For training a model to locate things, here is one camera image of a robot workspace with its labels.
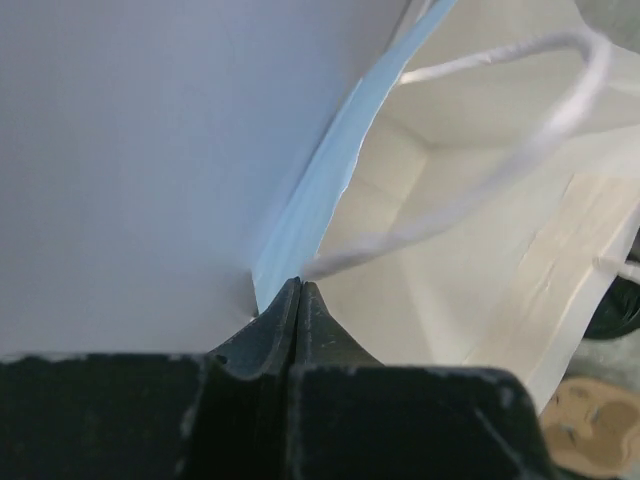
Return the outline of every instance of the white paper bag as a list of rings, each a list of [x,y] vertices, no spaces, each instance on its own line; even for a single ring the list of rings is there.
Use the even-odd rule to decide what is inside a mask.
[[[581,26],[570,0],[460,0],[404,71]],[[547,53],[392,90],[320,255],[410,223],[487,178],[581,68],[573,52]],[[384,363],[505,368],[543,407],[615,277],[594,259],[624,261],[640,226],[637,152],[640,59],[615,48],[609,84],[569,141],[449,230],[320,281],[331,313]],[[346,171],[350,160],[341,159]],[[298,214],[313,216],[314,201]],[[257,269],[259,294],[273,245]],[[301,267],[276,263],[281,273]]]

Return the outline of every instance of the light blue paper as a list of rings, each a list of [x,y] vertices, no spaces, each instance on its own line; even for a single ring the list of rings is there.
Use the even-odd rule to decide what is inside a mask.
[[[407,62],[456,0],[438,0],[355,86],[316,150],[253,269],[258,308],[298,276],[320,247],[338,201],[353,175],[360,146]]]

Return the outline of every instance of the white rope handle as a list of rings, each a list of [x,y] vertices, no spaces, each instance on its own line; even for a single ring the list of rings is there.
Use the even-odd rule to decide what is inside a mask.
[[[604,36],[585,28],[533,38],[400,75],[396,86],[562,49],[577,50],[585,68],[541,126],[507,155],[488,178],[448,205],[428,212],[408,225],[384,234],[368,234],[341,251],[316,257],[303,268],[302,277],[305,280],[320,280],[442,233],[478,208],[498,189],[533,170],[576,130],[593,109],[596,98],[607,82],[611,43]]]
[[[623,262],[615,258],[596,257],[593,259],[593,265],[598,270],[613,273],[620,278],[640,285],[640,263],[638,262]]]

